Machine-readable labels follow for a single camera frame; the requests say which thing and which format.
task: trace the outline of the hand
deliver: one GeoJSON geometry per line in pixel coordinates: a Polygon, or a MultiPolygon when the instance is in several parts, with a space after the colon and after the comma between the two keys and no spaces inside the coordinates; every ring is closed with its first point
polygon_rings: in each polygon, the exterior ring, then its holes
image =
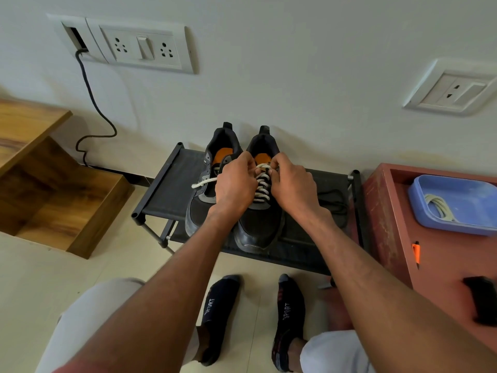
{"type": "Polygon", "coordinates": [[[252,204],[258,182],[255,161],[249,152],[223,167],[216,183],[216,205],[213,211],[223,211],[237,221],[252,204]]]}
{"type": "Polygon", "coordinates": [[[294,165],[286,154],[279,153],[273,157],[271,168],[271,193],[295,221],[301,224],[310,214],[331,218],[330,211],[320,207],[316,182],[303,166],[294,165]]]}

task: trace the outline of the white pants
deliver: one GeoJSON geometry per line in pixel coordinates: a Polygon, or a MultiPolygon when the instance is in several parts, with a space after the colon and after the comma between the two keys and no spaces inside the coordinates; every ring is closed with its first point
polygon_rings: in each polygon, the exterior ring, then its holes
{"type": "MultiPolygon", "coordinates": [[[[35,373],[52,373],[67,363],[144,284],[135,278],[114,279],[99,283],[83,293],[59,318],[35,373]]],[[[193,360],[198,346],[195,329],[183,364],[193,360]]],[[[325,332],[311,338],[302,350],[300,363],[304,373],[374,372],[355,331],[325,332]]]]}

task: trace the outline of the switch plate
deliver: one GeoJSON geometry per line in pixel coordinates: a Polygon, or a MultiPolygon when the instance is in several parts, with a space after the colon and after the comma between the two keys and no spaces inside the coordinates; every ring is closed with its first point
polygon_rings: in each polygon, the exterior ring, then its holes
{"type": "Polygon", "coordinates": [[[193,73],[184,25],[94,18],[86,21],[109,63],[193,73]]]}
{"type": "Polygon", "coordinates": [[[455,115],[475,113],[497,90],[497,64],[437,59],[405,108],[455,115]]]}
{"type": "Polygon", "coordinates": [[[72,28],[78,31],[80,37],[83,39],[84,45],[88,49],[88,52],[82,53],[80,58],[82,60],[107,63],[107,60],[91,34],[90,28],[86,23],[86,18],[60,14],[47,14],[47,17],[52,23],[55,33],[73,57],[76,51],[81,48],[81,44],[76,38],[72,28]]]}

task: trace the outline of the forearm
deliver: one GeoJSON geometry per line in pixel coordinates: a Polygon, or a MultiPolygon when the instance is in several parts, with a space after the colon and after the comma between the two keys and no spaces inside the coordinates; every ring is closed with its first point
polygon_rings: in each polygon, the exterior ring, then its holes
{"type": "Polygon", "coordinates": [[[319,247],[377,371],[497,371],[490,349],[388,273],[331,215],[298,221],[319,247]]]}
{"type": "Polygon", "coordinates": [[[203,226],[75,356],[109,372],[176,372],[209,277],[236,220],[211,208],[203,226]]]}

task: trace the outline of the black sock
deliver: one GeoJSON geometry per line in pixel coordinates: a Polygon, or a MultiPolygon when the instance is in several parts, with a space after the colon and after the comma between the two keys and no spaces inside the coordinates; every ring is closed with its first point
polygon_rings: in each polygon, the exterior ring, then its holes
{"type": "Polygon", "coordinates": [[[302,292],[294,279],[283,274],[278,286],[278,328],[271,358],[279,371],[289,371],[288,348],[293,339],[304,338],[306,307],[302,292]]]}
{"type": "Polygon", "coordinates": [[[218,359],[223,345],[226,324],[240,288],[240,276],[224,276],[209,289],[205,299],[202,325],[209,332],[209,346],[202,355],[201,363],[212,365],[218,359]]]}

